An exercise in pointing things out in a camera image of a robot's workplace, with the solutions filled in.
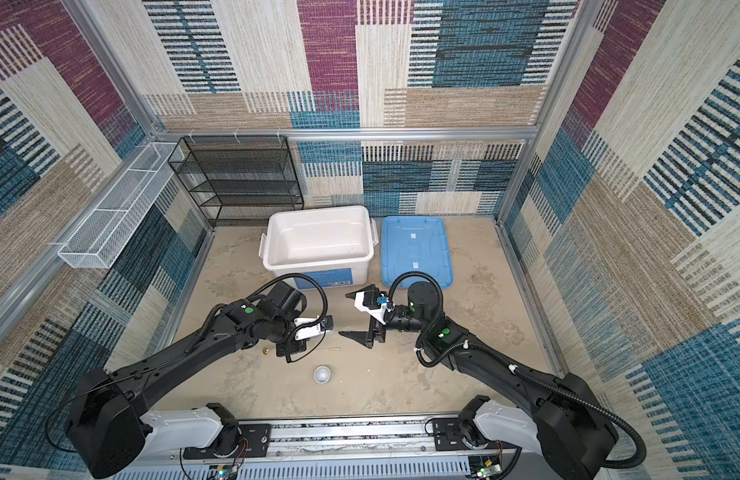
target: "blue label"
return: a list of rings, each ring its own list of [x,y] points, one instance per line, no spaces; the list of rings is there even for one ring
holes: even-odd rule
[[[354,283],[352,281],[352,269],[350,268],[323,270],[321,272],[304,272],[304,274],[316,280],[322,288],[327,288],[328,286],[352,285]],[[314,288],[314,285],[303,278],[296,278],[296,287],[299,290],[307,290]]]

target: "black wire rack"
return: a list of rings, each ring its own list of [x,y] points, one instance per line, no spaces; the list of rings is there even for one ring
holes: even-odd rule
[[[212,226],[264,226],[276,213],[303,209],[284,137],[183,137],[176,150],[183,160],[170,167]]]

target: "white storage bin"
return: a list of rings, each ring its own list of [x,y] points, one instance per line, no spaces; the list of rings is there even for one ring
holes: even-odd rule
[[[364,284],[377,244],[375,220],[364,206],[337,206],[272,215],[258,254],[276,276],[307,274],[327,288]],[[287,283],[314,288],[304,279]]]

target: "stained surface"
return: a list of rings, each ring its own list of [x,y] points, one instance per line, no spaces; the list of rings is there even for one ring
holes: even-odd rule
[[[489,218],[446,217],[454,282],[444,291],[444,308],[483,341],[533,368],[546,363],[516,283]],[[249,295],[272,278],[258,257],[260,227],[224,227],[184,314],[176,338],[199,328],[218,302]],[[368,283],[381,282],[380,245],[370,265]],[[327,289],[336,330],[365,330],[368,317],[344,294],[356,286]],[[397,300],[405,298],[400,290]],[[307,313],[318,313],[319,298],[307,293]],[[174,389],[157,409],[195,408],[221,402],[238,417],[295,417],[345,414],[443,412],[463,408],[475,395],[498,396],[471,377],[443,366],[425,369],[413,354],[415,334],[389,332],[386,343],[367,350],[337,332],[327,334],[319,350],[287,365],[269,342],[228,355]],[[317,385],[314,369],[327,365],[332,378]]]

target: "robotic arm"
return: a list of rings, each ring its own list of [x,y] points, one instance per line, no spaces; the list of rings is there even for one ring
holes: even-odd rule
[[[410,276],[421,276],[428,282],[414,283],[408,289],[408,302],[395,306],[394,291]],[[300,317],[306,298],[282,282],[292,277],[316,286],[322,297],[318,318]],[[261,293],[271,286],[269,293]],[[483,396],[472,400],[459,416],[467,446],[480,448],[497,439],[512,442],[542,453],[566,480],[591,480],[602,467],[631,468],[644,460],[646,451],[639,435],[624,420],[602,408],[583,379],[571,373],[560,379],[532,370],[482,343],[444,314],[442,290],[429,275],[402,274],[388,295],[370,285],[346,297],[354,299],[360,311],[370,314],[370,326],[367,332],[341,335],[372,348],[374,341],[385,341],[388,329],[418,331],[415,353],[421,364],[433,367],[442,363],[470,375],[519,407],[521,411],[500,408]],[[94,478],[116,474],[142,452],[197,447],[218,458],[234,455],[242,433],[237,420],[221,405],[208,404],[207,408],[175,414],[152,412],[150,408],[215,360],[248,349],[259,340],[274,342],[277,355],[288,362],[300,360],[306,355],[296,360],[290,355],[305,351],[308,338],[332,329],[332,318],[326,313],[326,295],[313,279],[303,274],[275,278],[245,299],[215,306],[201,328],[152,357],[111,373],[102,369],[88,372],[79,380],[74,397],[48,417],[46,438],[54,447],[73,452],[53,444],[48,432],[48,423],[70,403],[66,435]],[[424,352],[432,360],[425,360]],[[497,418],[501,420],[499,428]],[[530,419],[537,429],[507,428],[512,422],[532,425]],[[606,460],[618,439],[613,424],[636,445],[636,453],[627,460]]]

